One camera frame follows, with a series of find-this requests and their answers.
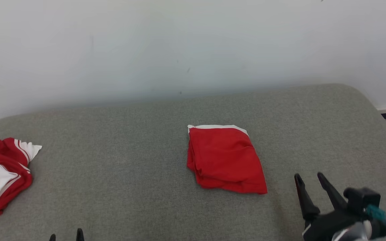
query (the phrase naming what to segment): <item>folded garment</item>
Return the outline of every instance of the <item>folded garment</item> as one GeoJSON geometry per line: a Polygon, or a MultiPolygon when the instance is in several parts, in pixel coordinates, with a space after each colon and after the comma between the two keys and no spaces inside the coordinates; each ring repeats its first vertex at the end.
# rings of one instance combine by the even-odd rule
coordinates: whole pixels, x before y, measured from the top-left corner
{"type": "Polygon", "coordinates": [[[188,126],[187,167],[202,188],[267,193],[259,157],[246,130],[235,125],[188,126]]]}
{"type": "Polygon", "coordinates": [[[41,147],[14,138],[0,140],[0,215],[13,198],[31,185],[28,164],[41,147]]]}

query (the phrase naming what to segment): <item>wall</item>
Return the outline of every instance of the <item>wall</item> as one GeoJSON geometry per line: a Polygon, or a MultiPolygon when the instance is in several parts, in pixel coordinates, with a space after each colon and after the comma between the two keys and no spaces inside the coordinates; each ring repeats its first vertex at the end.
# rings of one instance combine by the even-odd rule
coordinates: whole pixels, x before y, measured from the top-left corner
{"type": "Polygon", "coordinates": [[[386,1],[0,0],[0,118],[330,82],[386,108],[386,1]]]}

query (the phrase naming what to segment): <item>red fabric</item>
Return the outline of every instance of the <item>red fabric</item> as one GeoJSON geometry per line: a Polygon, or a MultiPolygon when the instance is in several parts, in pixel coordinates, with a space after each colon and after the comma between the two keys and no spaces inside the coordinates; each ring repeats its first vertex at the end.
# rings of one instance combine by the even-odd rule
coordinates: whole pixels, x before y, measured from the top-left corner
{"type": "Polygon", "coordinates": [[[267,193],[259,157],[244,132],[235,128],[190,129],[187,167],[202,188],[267,193]]]}
{"type": "Polygon", "coordinates": [[[7,138],[3,141],[0,140],[0,165],[4,166],[7,171],[19,175],[19,178],[12,182],[0,197],[0,215],[9,202],[32,183],[32,175],[29,169],[27,169],[29,157],[27,154],[23,154],[15,142],[18,144],[19,140],[15,140],[14,138],[7,138]]]}

